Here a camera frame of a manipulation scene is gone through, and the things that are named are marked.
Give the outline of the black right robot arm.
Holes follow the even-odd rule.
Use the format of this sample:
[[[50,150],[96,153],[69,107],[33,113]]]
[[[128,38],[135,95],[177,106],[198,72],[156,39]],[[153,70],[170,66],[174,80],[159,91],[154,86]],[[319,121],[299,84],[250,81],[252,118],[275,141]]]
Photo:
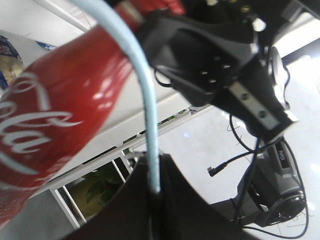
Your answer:
[[[261,43],[267,52],[258,56],[239,48],[257,42],[252,20],[240,24],[204,24],[162,11],[158,25],[172,42],[183,35],[188,42],[208,43],[221,50],[220,58],[232,57],[231,70],[223,70],[215,83],[205,83],[187,71],[170,69],[174,89],[192,104],[212,104],[244,121],[256,137],[253,155],[229,200],[207,204],[185,180],[169,154],[160,156],[160,179],[164,193],[161,223],[166,240],[250,240],[248,225],[260,227],[285,222],[306,210],[306,194],[295,156],[283,137],[294,123],[285,99],[287,81],[278,73],[284,67],[273,40],[302,11],[298,0],[259,4],[267,22]]]

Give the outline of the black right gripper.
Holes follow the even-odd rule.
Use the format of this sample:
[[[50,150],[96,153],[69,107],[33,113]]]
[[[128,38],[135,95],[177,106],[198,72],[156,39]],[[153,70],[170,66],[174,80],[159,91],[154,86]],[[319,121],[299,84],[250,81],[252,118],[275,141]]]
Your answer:
[[[289,74],[273,43],[281,31],[296,19],[301,7],[293,0],[229,0],[208,6],[203,0],[184,2],[187,16],[203,23],[218,24],[230,21],[262,19],[265,30],[258,34],[259,53],[232,76],[232,84],[224,85],[221,92],[205,99],[194,88],[185,98],[194,106],[214,105],[243,120],[247,130],[262,140],[277,140],[297,121],[285,99]]]

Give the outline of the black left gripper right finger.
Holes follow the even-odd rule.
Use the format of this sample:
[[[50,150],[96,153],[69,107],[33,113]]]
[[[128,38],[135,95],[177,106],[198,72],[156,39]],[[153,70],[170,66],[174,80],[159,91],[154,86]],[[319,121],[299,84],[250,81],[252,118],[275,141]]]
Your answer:
[[[162,154],[161,240],[256,240],[224,219],[185,179],[170,154]]]

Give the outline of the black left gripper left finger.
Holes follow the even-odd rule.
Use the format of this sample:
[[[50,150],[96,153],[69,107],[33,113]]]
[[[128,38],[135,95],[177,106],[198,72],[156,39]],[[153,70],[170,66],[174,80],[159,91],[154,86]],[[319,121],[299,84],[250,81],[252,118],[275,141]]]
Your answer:
[[[110,202],[65,240],[149,240],[148,165],[145,157],[136,163],[126,183]]]

